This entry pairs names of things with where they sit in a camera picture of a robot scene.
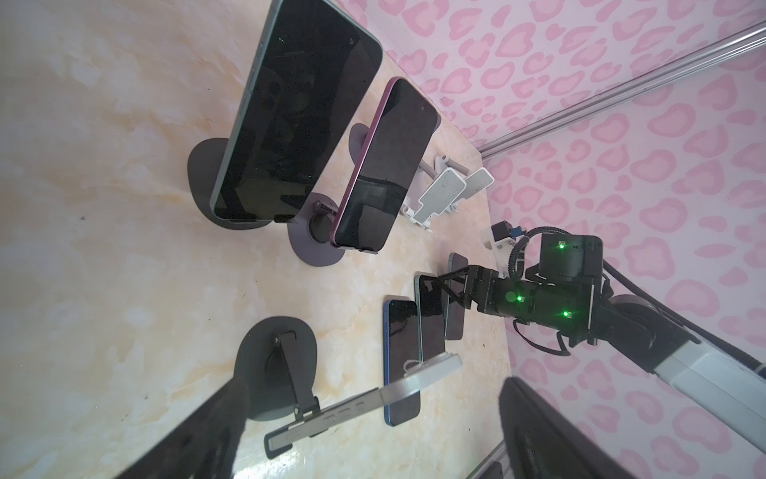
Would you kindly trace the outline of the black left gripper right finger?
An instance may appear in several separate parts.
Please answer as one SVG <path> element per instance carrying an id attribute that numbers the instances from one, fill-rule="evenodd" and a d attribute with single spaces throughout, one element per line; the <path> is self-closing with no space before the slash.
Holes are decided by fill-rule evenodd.
<path id="1" fill-rule="evenodd" d="M 499 412 L 516 478 L 632 477 L 518 377 L 505 380 Z"/>

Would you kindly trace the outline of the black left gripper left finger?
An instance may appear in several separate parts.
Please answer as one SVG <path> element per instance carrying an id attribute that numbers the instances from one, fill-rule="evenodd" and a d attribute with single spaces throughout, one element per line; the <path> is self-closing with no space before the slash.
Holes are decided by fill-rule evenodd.
<path id="1" fill-rule="evenodd" d="M 121 478 L 231 478 L 245 431 L 249 391 L 233 378 Z"/>

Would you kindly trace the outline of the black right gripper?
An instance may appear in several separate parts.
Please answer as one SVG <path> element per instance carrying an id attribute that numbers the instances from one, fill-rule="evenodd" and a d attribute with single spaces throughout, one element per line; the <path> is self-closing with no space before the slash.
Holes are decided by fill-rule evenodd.
<path id="1" fill-rule="evenodd" d="M 510 317 L 525 325 L 537 319 L 533 285 L 527 281 L 501 279 L 494 269 L 468 265 L 437 277 L 449 301 L 466 311 L 476 309 L 484 315 Z"/>

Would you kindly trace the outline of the green-edged black phone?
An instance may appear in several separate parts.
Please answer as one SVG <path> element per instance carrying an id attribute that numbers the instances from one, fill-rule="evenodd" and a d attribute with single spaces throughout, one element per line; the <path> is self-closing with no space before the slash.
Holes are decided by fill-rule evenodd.
<path id="1" fill-rule="evenodd" d="M 418 305 L 422 359 L 431 359 L 446 350 L 442 289 L 436 277 L 417 275 L 415 301 Z"/>

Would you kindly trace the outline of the blue-edged black phone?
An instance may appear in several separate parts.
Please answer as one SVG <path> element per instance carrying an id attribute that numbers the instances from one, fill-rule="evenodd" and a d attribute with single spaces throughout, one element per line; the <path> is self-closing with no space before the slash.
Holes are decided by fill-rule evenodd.
<path id="1" fill-rule="evenodd" d="M 384 384 L 405 375 L 405 363 L 420 358 L 417 305 L 408 299 L 389 299 L 383 309 Z M 396 427 L 416 418 L 421 411 L 420 393 L 415 393 L 384 408 L 388 426 Z"/>

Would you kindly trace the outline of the white folding phone stand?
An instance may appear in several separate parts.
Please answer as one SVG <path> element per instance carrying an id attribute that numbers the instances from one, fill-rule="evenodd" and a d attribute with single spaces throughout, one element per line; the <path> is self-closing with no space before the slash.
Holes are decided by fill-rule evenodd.
<path id="1" fill-rule="evenodd" d="M 402 215 L 426 231 L 430 231 L 430 220 L 442 215 L 466 189 L 466 181 L 453 168 L 439 174 L 417 200 L 418 208 L 402 207 Z"/>

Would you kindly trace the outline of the black front phone stand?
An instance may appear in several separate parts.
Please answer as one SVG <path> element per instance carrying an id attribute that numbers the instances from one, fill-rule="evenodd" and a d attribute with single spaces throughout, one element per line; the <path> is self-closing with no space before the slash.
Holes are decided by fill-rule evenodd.
<path id="1" fill-rule="evenodd" d="M 245 335 L 235 360 L 235 376 L 249 390 L 247 417 L 267 422 L 319 411 L 313 393 L 317 359 L 317 340 L 305 321 L 269 317 L 257 323 Z"/>

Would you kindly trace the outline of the purple-edged phone with glare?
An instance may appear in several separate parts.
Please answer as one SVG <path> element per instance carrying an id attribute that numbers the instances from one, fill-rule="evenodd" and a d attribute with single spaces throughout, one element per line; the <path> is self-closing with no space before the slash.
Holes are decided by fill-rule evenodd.
<path id="1" fill-rule="evenodd" d="M 338 208 L 333 247 L 383 249 L 439 123 L 438 111 L 407 79 L 388 82 Z"/>

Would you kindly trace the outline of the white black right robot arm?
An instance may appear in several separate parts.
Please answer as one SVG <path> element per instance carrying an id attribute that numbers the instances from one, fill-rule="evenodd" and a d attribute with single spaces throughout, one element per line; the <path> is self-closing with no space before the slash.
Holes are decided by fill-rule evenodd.
<path id="1" fill-rule="evenodd" d="M 565 357 L 604 341 L 692 399 L 759 450 L 765 448 L 765 366 L 697 327 L 604 260 L 604 243 L 554 227 L 523 231 L 508 273 L 468 265 L 436 279 L 457 305 L 556 331 Z"/>

